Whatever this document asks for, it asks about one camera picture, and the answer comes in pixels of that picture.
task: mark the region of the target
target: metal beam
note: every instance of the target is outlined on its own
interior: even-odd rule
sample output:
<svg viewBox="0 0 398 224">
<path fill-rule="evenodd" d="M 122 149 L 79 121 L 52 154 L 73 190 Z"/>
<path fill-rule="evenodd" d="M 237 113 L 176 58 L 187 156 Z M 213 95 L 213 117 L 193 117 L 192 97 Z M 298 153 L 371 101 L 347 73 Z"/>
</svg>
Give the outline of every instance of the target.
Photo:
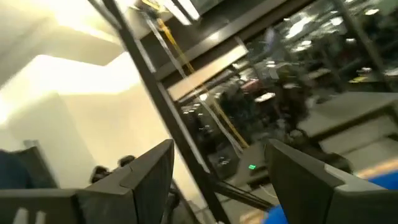
<svg viewBox="0 0 398 224">
<path fill-rule="evenodd" d="M 148 67 L 147 61 L 142 56 L 142 49 L 140 50 L 137 46 L 136 40 L 134 40 L 132 32 L 130 31 L 126 20 L 122 16 L 122 13 L 118 9 L 115 1 L 103 0 L 103 2 L 120 23 L 121 28 L 118 30 L 119 36 L 134 63 L 137 65 L 142 82 L 145 84 L 145 87 L 147 88 L 150 97 L 158 109 L 159 114 L 161 115 L 166 127 L 169 129 L 169 133 L 173 137 L 181 155 L 185 159 L 185 162 L 187 163 L 193 178 L 196 180 L 197 186 L 203 194 L 203 197 L 205 198 L 213 216 L 215 217 L 215 220 L 225 224 L 230 224 L 231 222 L 221 206 L 220 201 L 211 187 L 209 187 L 210 181 L 206 176 L 206 172 L 198 163 L 191 150 L 191 145 L 188 142 L 189 136 L 187 136 L 188 131 L 182 128 L 183 123 L 181 117 L 176 107 L 174 107 L 169 94 L 164 89 L 162 84 L 158 83 L 154 78 L 154 74 Z"/>
</svg>

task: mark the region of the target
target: ceiling light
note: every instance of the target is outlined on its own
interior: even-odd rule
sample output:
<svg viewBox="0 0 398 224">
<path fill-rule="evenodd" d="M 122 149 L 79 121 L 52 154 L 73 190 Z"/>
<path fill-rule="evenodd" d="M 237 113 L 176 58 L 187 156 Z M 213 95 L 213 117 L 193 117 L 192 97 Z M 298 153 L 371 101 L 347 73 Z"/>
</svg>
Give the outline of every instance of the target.
<svg viewBox="0 0 398 224">
<path fill-rule="evenodd" d="M 347 38 L 346 41 L 347 41 L 347 43 L 354 43 L 354 42 L 356 42 L 355 38 Z"/>
<path fill-rule="evenodd" d="M 363 67 L 362 70 L 363 70 L 364 72 L 370 72 L 370 71 L 372 71 L 372 68 L 370 68 L 370 67 Z"/>
<path fill-rule="evenodd" d="M 334 26 L 338 26 L 343 22 L 343 18 L 342 17 L 335 17 L 330 19 L 330 22 L 334 25 Z"/>
<path fill-rule="evenodd" d="M 275 93 L 266 93 L 266 94 L 264 94 L 262 96 L 257 97 L 256 99 L 254 99 L 254 101 L 258 102 L 258 103 L 261 103 L 261 102 L 264 102 L 266 100 L 271 99 L 274 96 L 275 96 Z"/>
<path fill-rule="evenodd" d="M 305 50 L 305 49 L 307 49 L 307 48 L 303 47 L 303 46 L 298 46 L 296 49 L 294 49 L 294 52 L 302 51 L 302 50 Z"/>
<path fill-rule="evenodd" d="M 202 101 L 205 101 L 207 99 L 207 94 L 204 93 L 204 94 L 200 95 L 199 99 L 202 100 Z"/>
<path fill-rule="evenodd" d="M 301 44 L 302 45 L 311 45 L 311 40 L 304 40 Z"/>
<path fill-rule="evenodd" d="M 379 9 L 369 9 L 368 11 L 365 12 L 365 15 L 371 16 L 373 14 L 378 13 L 380 10 Z"/>
<path fill-rule="evenodd" d="M 195 9 L 195 6 L 193 6 L 190 0 L 178 0 L 178 2 L 186 10 L 186 12 L 192 19 L 198 20 L 200 18 L 199 12 L 197 11 L 197 9 Z"/>
<path fill-rule="evenodd" d="M 163 0 L 163 5 L 168 9 L 183 25 L 191 25 L 188 18 L 182 13 L 182 11 L 172 2 L 172 0 Z"/>
<path fill-rule="evenodd" d="M 289 29 L 289 33 L 286 35 L 286 39 L 290 39 L 299 34 L 303 30 L 304 26 L 312 20 L 312 17 L 305 16 L 303 19 L 293 24 L 292 27 Z"/>
</svg>

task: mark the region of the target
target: glass window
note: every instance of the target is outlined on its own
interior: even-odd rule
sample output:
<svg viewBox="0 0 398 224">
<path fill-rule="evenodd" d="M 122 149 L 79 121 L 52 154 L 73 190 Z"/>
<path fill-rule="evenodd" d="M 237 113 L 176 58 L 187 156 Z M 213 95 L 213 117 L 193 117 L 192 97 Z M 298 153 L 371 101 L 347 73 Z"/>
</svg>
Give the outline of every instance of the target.
<svg viewBox="0 0 398 224">
<path fill-rule="evenodd" d="M 398 1 L 346 0 L 345 4 L 377 47 L 384 74 L 398 75 Z"/>
<path fill-rule="evenodd" d="M 179 103 L 187 128 L 207 166 L 219 178 L 228 179 L 236 172 L 238 154 L 202 103 L 214 111 L 226 131 L 243 147 L 246 143 L 251 145 L 263 138 L 270 117 L 276 119 L 271 104 L 275 94 L 264 89 L 256 69 L 246 57 L 233 62 L 205 85 L 209 91 L 199 89 Z"/>
<path fill-rule="evenodd" d="M 314 91 L 335 94 L 375 71 L 332 1 L 317 1 L 284 18 L 247 47 L 261 76 L 278 76 L 271 68 L 289 65 Z"/>
</svg>

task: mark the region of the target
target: white ceiling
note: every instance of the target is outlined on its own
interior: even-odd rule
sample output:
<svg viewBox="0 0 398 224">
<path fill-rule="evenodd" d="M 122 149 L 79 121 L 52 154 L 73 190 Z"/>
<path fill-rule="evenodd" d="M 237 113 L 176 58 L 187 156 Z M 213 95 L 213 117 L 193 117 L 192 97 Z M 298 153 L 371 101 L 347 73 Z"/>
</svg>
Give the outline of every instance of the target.
<svg viewBox="0 0 398 224">
<path fill-rule="evenodd" d="M 0 7 L 0 85 L 37 55 L 106 65 L 124 51 L 112 27 L 87 0 L 2 0 Z M 101 36 L 60 26 L 59 12 L 74 18 L 73 24 L 83 21 L 86 27 L 102 32 Z M 149 33 L 138 12 L 129 9 L 126 17 L 137 38 Z"/>
</svg>

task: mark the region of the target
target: white wall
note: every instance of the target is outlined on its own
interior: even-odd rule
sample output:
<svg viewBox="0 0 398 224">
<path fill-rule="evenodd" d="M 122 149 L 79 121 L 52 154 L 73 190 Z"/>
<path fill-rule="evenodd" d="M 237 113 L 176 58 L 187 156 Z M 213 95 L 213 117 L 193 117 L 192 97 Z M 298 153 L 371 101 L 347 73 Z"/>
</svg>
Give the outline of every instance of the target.
<svg viewBox="0 0 398 224">
<path fill-rule="evenodd" d="M 73 72 L 57 58 L 36 57 L 0 90 L 7 130 L 17 142 L 37 139 L 58 185 L 86 187 L 96 165 L 66 104 L 53 89 Z"/>
<path fill-rule="evenodd" d="M 17 151 L 24 149 L 24 144 L 12 135 L 7 126 L 0 126 L 0 149 L 10 152 Z"/>
<path fill-rule="evenodd" d="M 64 188 L 85 187 L 95 165 L 115 168 L 122 156 L 140 156 L 170 138 L 127 54 L 106 67 L 39 55 L 2 87 L 0 99 L 4 136 L 39 140 Z M 198 198 L 178 151 L 174 179 L 186 198 Z"/>
<path fill-rule="evenodd" d="M 140 156 L 170 135 L 128 54 L 115 59 L 105 71 L 109 78 L 104 81 L 113 86 L 112 93 L 64 94 L 62 98 L 96 161 L 114 168 L 122 156 Z M 178 150 L 174 179 L 186 198 L 198 197 Z"/>
</svg>

